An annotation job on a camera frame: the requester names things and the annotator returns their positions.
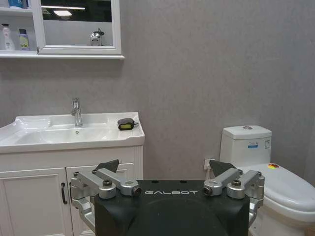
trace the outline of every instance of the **electrical outlet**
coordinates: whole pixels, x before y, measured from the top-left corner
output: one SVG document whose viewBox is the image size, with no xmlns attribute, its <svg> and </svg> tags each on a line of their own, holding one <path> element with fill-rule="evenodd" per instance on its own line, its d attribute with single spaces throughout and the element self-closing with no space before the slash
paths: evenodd
<svg viewBox="0 0 315 236">
<path fill-rule="evenodd" d="M 215 159 L 205 159 L 204 164 L 203 164 L 203 169 L 204 170 L 211 170 L 211 167 L 210 167 L 210 164 L 209 164 L 210 160 L 215 160 Z"/>
</svg>

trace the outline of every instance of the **white sink basin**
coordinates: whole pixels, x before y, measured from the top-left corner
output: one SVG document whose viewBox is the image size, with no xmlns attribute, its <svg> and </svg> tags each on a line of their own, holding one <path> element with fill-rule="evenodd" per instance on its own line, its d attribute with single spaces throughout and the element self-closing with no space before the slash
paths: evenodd
<svg viewBox="0 0 315 236">
<path fill-rule="evenodd" d="M 133 130 L 120 131 L 117 121 L 133 118 Z M 83 126 L 71 115 L 16 117 L 0 128 L 0 153 L 78 148 L 140 146 L 144 133 L 138 113 L 82 114 Z"/>
</svg>

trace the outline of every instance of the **toilet seat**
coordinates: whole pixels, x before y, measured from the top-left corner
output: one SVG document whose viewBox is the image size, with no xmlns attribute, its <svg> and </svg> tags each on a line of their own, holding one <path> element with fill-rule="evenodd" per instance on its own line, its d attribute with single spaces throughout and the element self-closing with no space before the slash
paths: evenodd
<svg viewBox="0 0 315 236">
<path fill-rule="evenodd" d="M 315 188 L 287 169 L 269 163 L 238 167 L 265 176 L 264 205 L 293 220 L 315 222 Z"/>
</svg>

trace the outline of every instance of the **mirror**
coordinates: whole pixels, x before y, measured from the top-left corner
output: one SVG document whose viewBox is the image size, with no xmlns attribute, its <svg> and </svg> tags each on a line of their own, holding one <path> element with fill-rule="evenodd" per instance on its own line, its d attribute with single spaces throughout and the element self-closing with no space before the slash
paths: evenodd
<svg viewBox="0 0 315 236">
<path fill-rule="evenodd" d="M 46 45 L 113 46 L 111 0 L 41 0 Z"/>
</svg>

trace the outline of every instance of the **toilet tank label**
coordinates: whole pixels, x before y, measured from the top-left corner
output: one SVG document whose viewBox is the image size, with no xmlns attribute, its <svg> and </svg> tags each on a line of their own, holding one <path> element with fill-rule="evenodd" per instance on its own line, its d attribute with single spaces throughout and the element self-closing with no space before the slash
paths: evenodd
<svg viewBox="0 0 315 236">
<path fill-rule="evenodd" d="M 266 140 L 265 141 L 265 149 L 269 149 L 270 148 L 270 140 Z"/>
<path fill-rule="evenodd" d="M 258 148 L 258 142 L 249 142 L 248 148 Z"/>
</svg>

